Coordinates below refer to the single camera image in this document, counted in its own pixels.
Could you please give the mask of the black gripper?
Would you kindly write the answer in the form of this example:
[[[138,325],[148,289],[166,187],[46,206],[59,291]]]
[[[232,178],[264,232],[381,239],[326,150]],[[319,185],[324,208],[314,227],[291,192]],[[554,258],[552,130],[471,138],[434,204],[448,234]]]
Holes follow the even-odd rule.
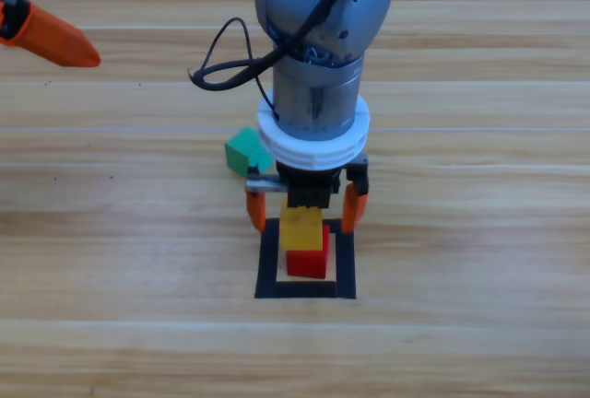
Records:
[[[1,0],[1,43],[63,67],[97,67],[101,61],[80,29],[28,0]]]
[[[277,175],[263,174],[258,166],[247,168],[246,209],[256,230],[266,228],[266,194],[285,193],[288,207],[329,207],[331,196],[339,193],[340,174],[346,172],[347,185],[341,231],[353,233],[365,212],[369,192],[369,160],[359,154],[345,165],[329,170],[301,170],[284,163],[276,164]]]

